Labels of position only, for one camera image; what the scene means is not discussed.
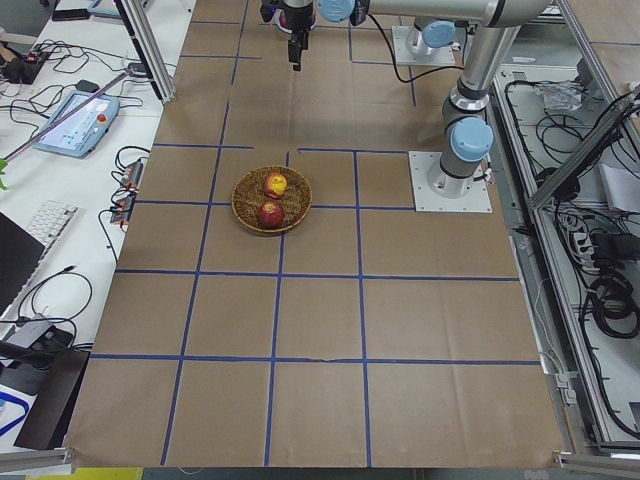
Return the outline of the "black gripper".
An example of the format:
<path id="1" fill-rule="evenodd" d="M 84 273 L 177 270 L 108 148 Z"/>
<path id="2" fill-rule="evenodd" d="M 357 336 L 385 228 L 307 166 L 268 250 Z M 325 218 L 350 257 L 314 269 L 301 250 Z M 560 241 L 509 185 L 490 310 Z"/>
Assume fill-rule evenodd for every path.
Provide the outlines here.
<path id="1" fill-rule="evenodd" d="M 302 50 L 308 49 L 309 30 L 316 24 L 313 1 L 283 1 L 279 9 L 281 10 L 279 28 L 285 33 L 292 33 L 288 40 L 288 59 L 293 70 L 298 72 L 300 70 L 300 45 Z"/>

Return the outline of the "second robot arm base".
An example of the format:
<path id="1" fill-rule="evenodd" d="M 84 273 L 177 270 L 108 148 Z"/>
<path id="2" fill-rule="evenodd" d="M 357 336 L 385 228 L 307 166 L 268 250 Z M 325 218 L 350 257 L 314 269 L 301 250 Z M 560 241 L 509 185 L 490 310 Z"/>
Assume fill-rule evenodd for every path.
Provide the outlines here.
<path id="1" fill-rule="evenodd" d="M 450 20 L 416 17 L 412 25 L 393 26 L 396 63 L 401 66 L 455 66 L 452 45 L 456 26 Z"/>

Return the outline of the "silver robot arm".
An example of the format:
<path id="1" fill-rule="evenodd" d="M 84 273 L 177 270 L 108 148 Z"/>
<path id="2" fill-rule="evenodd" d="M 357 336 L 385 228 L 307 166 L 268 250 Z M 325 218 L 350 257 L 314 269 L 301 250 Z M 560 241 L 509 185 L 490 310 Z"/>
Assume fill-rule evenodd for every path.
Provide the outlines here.
<path id="1" fill-rule="evenodd" d="M 308 49 L 315 12 L 330 22 L 348 20 L 352 25 L 375 14 L 476 21 L 469 57 L 443 104 L 446 146 L 427 173 L 434 193 L 457 199 L 470 190 L 476 168 L 493 143 L 493 130 L 482 115 L 496 71 L 520 27 L 549 5 L 548 1 L 264 1 L 260 14 L 269 22 L 276 9 L 284 12 L 291 29 L 289 61 L 296 71 L 301 69 L 302 52 Z"/>

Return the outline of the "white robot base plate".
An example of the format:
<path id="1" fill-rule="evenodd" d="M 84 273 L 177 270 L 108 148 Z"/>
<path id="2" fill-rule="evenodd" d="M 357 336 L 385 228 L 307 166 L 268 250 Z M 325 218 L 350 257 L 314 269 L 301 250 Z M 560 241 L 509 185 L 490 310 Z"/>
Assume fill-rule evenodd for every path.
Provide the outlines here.
<path id="1" fill-rule="evenodd" d="M 440 152 L 408 152 L 415 210 L 490 214 L 493 209 L 481 167 L 467 179 L 456 179 L 441 169 L 440 157 Z"/>

